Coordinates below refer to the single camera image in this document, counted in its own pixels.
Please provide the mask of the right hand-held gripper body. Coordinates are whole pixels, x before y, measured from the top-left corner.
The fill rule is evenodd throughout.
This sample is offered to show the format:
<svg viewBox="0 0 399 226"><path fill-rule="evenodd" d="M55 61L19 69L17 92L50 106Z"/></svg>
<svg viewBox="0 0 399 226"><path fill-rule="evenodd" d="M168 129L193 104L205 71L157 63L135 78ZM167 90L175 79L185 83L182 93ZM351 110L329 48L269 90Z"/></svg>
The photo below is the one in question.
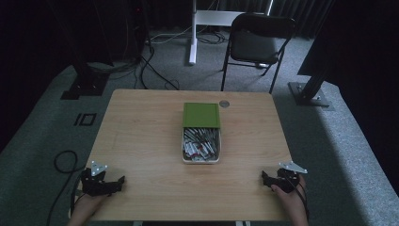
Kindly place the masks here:
<svg viewBox="0 0 399 226"><path fill-rule="evenodd" d="M290 193L299 184L299 175L307 173L307 169L300 167L294 161L279 162L278 187L284 192Z"/></svg>

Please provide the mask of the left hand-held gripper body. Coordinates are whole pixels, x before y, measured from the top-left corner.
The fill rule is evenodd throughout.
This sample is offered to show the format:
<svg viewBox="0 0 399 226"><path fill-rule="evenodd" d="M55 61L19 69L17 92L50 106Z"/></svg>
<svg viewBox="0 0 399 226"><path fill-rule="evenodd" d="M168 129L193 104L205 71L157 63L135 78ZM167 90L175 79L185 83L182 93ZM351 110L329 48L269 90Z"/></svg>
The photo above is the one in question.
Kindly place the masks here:
<svg viewBox="0 0 399 226"><path fill-rule="evenodd" d="M94 160L90 167L81 172L82 190L91 197L108 195L110 193L104 181L107 165L100 164Z"/></svg>

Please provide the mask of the person's right hand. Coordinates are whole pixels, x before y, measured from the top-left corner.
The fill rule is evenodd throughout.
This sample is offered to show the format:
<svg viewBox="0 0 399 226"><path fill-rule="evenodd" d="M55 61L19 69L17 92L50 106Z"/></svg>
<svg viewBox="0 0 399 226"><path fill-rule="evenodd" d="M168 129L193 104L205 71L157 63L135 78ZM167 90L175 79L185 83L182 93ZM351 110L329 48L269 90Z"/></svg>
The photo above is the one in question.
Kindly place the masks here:
<svg viewBox="0 0 399 226"><path fill-rule="evenodd" d="M290 213L293 212L303 212L307 215L306 207L304 202L306 201L305 195L305 187L306 182L302 175L299 176L299 184L296 186L296 189L299 191L297 194L296 191L292 191L290 193L286 193L281 190L278 186L272 186L272 190L277 194L281 204L289 216Z"/></svg>

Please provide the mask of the person's left hand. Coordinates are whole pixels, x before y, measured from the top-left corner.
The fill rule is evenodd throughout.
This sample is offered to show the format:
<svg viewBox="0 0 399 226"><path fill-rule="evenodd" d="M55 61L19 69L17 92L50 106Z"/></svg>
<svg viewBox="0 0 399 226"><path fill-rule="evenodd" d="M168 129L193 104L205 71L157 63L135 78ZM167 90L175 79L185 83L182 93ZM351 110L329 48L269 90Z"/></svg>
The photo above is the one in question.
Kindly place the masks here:
<svg viewBox="0 0 399 226"><path fill-rule="evenodd" d="M72 216L74 218L90 218L104 203L107 195L91 197L84 194L74 205Z"/></svg>

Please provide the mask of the green drawer box case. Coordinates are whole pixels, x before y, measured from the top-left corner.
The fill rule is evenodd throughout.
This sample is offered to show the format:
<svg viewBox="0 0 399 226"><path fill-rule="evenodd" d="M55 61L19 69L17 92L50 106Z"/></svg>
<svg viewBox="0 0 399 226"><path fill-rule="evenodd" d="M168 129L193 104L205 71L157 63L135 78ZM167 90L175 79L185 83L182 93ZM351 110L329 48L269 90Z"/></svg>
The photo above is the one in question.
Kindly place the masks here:
<svg viewBox="0 0 399 226"><path fill-rule="evenodd" d="M219 128L219 108L217 104L185 103L183 127Z"/></svg>

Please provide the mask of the black metal stand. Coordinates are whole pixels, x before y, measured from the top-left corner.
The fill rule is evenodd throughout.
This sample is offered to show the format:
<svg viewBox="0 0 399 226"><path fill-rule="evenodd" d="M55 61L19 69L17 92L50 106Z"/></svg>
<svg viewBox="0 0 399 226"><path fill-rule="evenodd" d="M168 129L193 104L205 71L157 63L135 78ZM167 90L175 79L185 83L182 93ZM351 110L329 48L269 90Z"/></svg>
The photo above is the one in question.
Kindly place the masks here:
<svg viewBox="0 0 399 226"><path fill-rule="evenodd" d="M324 108L330 106L321 86L327 78L327 72L330 68L328 62L331 57L327 47L329 35L324 25L328 23L329 13L333 9L335 1L327 0L328 5L324 10L324 18L320 21L320 28L298 71L298 75L308 75L310 79L307 83L290 82L288 84L297 105L321 106Z"/></svg>
<svg viewBox="0 0 399 226"><path fill-rule="evenodd" d="M84 55L79 50L67 18L56 5L56 0L46 0L46 2L68 43L71 50L70 59L76 72L73 83L68 90L62 93L61 100L78 100L81 96L102 96L110 73L95 72L89 67Z"/></svg>

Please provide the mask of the black folding chair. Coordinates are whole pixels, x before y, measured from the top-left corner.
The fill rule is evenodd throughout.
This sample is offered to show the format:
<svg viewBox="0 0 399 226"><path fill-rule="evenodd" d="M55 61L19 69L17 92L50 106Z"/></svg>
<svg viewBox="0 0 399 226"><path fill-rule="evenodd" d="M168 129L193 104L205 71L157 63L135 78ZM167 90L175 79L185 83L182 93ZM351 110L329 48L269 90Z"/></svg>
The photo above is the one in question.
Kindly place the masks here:
<svg viewBox="0 0 399 226"><path fill-rule="evenodd" d="M249 12L239 14L231 23L220 90L224 90L229 65L255 67L257 64L265 64L266 69L262 75L272 65L277 65L269 89L269 93L272 93L286 45L292 39L295 28L295 20L289 17Z"/></svg>

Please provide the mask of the white desk frame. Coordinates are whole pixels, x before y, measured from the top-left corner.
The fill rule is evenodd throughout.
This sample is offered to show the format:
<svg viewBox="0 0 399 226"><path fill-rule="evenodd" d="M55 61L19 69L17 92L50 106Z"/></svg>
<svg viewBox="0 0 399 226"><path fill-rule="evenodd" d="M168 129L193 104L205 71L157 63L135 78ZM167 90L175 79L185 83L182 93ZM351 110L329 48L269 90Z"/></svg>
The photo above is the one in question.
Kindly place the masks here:
<svg viewBox="0 0 399 226"><path fill-rule="evenodd" d="M191 44L188 63L195 65L197 62L198 25L231 26L232 21L240 14L241 11L197 9L197 0L192 0Z"/></svg>

